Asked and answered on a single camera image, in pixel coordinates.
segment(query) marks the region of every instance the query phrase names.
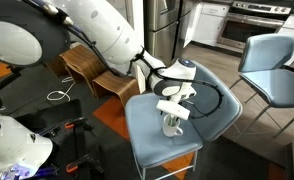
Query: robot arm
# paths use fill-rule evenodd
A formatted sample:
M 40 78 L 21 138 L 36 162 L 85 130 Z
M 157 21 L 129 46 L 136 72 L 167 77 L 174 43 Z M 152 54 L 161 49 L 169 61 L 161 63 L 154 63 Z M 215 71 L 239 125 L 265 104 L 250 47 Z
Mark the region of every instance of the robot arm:
M 166 68 L 162 61 L 143 50 L 132 27 L 105 0 L 0 0 L 0 8 L 7 7 L 4 2 L 10 7 L 6 12 L 13 12 L 8 14 L 13 18 L 0 19 L 0 61 L 30 66 L 53 59 L 67 50 L 70 40 L 67 31 L 63 32 L 67 29 L 95 51 L 107 67 L 106 60 L 114 64 L 129 64 L 140 55 L 140 59 L 133 63 L 141 67 L 155 94 L 171 97 L 175 103 L 195 95 L 191 83 L 164 78 L 192 80 L 195 75 L 195 67 L 190 66 L 192 63 L 181 60 Z
M 0 0 L 1 62 L 23 67 L 45 63 L 69 48 L 68 32 L 86 43 L 107 67 L 106 61 L 140 66 L 153 92 L 170 97 L 173 104 L 196 94 L 191 88 L 196 71 L 192 62 L 180 59 L 166 68 L 137 43 L 132 27 L 105 0 Z M 171 112 L 170 107 L 159 109 L 188 117 Z M 26 134 L 33 132 L 13 118 L 0 116 L 0 125 L 5 132 L 0 135 L 0 172 L 19 165 L 29 172 L 20 179 L 33 176 L 49 157 L 52 143 L 41 136 L 29 138 Z

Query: stove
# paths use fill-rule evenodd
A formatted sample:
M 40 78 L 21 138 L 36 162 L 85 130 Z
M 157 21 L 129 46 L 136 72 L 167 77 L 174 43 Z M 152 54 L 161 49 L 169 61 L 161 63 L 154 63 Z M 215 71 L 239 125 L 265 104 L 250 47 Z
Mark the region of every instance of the stove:
M 241 52 L 249 37 L 277 33 L 293 10 L 289 1 L 234 1 L 225 19 L 218 46 Z

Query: chair leg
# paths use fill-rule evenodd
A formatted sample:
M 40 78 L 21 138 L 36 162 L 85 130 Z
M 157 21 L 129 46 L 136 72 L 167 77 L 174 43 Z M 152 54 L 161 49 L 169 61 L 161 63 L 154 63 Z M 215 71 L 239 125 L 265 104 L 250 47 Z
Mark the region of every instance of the chair leg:
M 236 86 L 236 84 L 237 84 L 239 81 L 241 81 L 240 78 L 239 78 L 236 82 L 234 82 L 234 84 L 232 84 L 232 85 L 229 87 L 229 89 L 231 89 L 231 88 L 233 88 L 234 86 Z
M 255 122 L 260 118 L 260 116 L 262 116 L 268 109 L 270 108 L 270 106 L 266 106 L 254 119 L 254 121 L 249 124 L 235 139 L 234 142 L 236 142 L 253 124 L 255 124 Z
M 146 168 L 143 168 L 142 180 L 146 179 Z
M 252 98 L 254 98 L 256 96 L 257 93 L 255 93 L 254 95 L 252 95 L 245 103 L 248 103 Z
M 139 165 L 138 165 L 138 162 L 137 162 L 137 159 L 136 159 L 135 154 L 134 154 L 134 159 L 135 159 L 135 164 L 136 164 L 136 168 L 137 168 L 138 174 L 140 176 L 140 179 L 145 180 L 145 178 L 146 178 L 146 169 L 145 168 L 142 168 L 143 169 L 143 174 L 142 174 L 140 172 Z
M 194 155 L 194 159 L 193 159 L 193 171 L 196 170 L 197 156 L 198 156 L 198 150 L 195 151 L 195 155 Z
M 254 100 L 256 101 L 256 103 L 263 109 L 264 107 L 260 104 L 260 102 L 257 101 L 256 98 L 254 98 Z M 279 129 L 281 129 L 281 126 L 277 123 L 277 121 L 268 113 L 266 112 L 266 114 L 270 117 L 271 120 L 274 121 L 274 123 L 279 127 Z
M 288 126 L 290 126 L 292 123 L 294 122 L 294 118 L 291 120 L 291 121 L 289 121 L 289 123 L 287 123 L 286 124 L 286 126 L 284 126 L 275 136 L 274 136 L 274 138 L 277 138 L 282 132 L 284 132 L 287 128 L 288 128 Z

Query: white mug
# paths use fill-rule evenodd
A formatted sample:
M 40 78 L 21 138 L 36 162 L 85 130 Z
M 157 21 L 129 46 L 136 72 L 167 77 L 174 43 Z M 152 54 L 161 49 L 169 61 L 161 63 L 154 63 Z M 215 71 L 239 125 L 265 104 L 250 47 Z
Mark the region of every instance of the white mug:
M 174 120 L 171 125 L 169 125 L 170 122 L 170 114 L 167 114 L 164 117 L 163 121 L 163 133 L 168 136 L 168 137 L 173 137 L 173 136 L 181 136 L 183 135 L 183 130 L 179 128 L 180 120 Z

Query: chair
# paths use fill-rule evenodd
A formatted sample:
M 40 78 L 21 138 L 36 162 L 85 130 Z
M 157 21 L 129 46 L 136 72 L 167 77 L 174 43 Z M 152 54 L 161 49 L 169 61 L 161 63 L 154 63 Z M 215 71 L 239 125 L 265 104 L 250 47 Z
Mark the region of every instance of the chair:
M 195 152 L 193 163 L 190 166 L 169 173 L 158 179 L 173 175 L 177 172 L 192 168 L 195 171 L 197 151 L 202 148 L 204 141 L 214 141 L 240 116 L 242 106 L 233 93 L 211 71 L 194 62 L 197 67 L 195 79 L 217 85 L 222 92 L 221 107 L 208 117 L 181 120 L 180 128 L 184 134 L 176 137 L 166 137 L 162 132 L 162 115 L 156 109 L 160 98 L 154 94 L 144 94 L 132 97 L 125 107 L 126 123 L 133 148 L 138 172 L 141 179 L 146 178 L 146 169 L 153 168 L 176 159 L 180 156 Z M 193 84 L 198 92 L 197 96 L 188 101 L 198 109 L 209 112 L 216 107 L 218 95 L 216 92 L 202 85 Z M 191 112 L 190 115 L 198 116 L 191 103 L 183 103 Z
M 240 138 L 269 108 L 294 108 L 294 73 L 281 69 L 292 56 L 294 51 L 294 38 L 281 34 L 264 34 L 250 37 L 238 67 L 240 79 L 254 91 L 246 103 L 258 94 L 268 105 L 255 117 L 234 141 Z M 274 136 L 279 136 L 294 118 Z
M 60 55 L 66 64 L 66 69 L 75 82 L 86 80 L 92 94 L 101 98 L 109 92 L 115 93 L 125 106 L 128 99 L 140 94 L 138 82 L 128 76 L 114 76 L 99 60 L 97 55 L 79 44 Z

